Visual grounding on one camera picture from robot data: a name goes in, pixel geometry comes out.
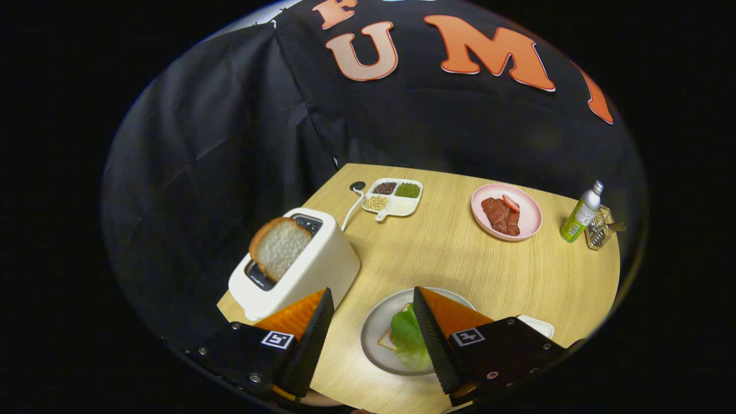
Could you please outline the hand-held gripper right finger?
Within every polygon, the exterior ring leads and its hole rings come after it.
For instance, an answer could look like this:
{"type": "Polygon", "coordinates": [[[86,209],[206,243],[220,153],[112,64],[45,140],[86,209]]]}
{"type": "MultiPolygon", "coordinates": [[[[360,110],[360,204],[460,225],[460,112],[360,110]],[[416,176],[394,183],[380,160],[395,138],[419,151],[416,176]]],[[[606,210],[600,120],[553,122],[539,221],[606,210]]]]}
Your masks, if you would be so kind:
{"type": "Polygon", "coordinates": [[[424,286],[413,289],[413,312],[453,407],[496,403],[572,351],[517,317],[492,320],[424,286]]]}

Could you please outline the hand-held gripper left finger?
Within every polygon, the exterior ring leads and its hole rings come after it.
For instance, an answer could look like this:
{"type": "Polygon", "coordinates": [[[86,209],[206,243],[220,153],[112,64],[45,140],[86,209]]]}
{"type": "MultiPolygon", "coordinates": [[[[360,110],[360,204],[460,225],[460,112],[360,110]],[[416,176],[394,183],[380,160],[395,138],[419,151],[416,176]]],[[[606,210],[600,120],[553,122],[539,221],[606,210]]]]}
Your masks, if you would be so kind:
{"type": "Polygon", "coordinates": [[[253,325],[232,322],[186,356],[250,396],[299,403],[310,389],[334,311],[326,287],[253,325]]]}

